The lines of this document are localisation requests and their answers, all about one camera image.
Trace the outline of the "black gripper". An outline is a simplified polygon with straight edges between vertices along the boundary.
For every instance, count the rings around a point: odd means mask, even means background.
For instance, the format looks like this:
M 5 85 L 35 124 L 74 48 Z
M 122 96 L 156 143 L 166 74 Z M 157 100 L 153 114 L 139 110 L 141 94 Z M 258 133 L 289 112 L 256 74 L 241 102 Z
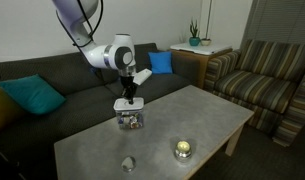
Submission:
M 137 90 L 137 85 L 134 84 L 134 75 L 136 74 L 136 67 L 129 66 L 120 71 L 121 84 L 123 86 L 122 97 L 129 99 L 129 103 L 134 103 L 134 96 Z

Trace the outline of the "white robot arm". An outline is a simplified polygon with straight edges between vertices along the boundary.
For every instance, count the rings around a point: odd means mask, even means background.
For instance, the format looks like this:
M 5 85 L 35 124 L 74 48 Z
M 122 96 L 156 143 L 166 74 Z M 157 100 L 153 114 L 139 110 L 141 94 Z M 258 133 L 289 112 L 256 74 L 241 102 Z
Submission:
M 95 68 L 119 72 L 122 97 L 133 103 L 137 85 L 135 50 L 128 34 L 116 34 L 109 45 L 97 45 L 93 35 L 103 17 L 103 0 L 52 0 L 57 18 L 88 63 Z

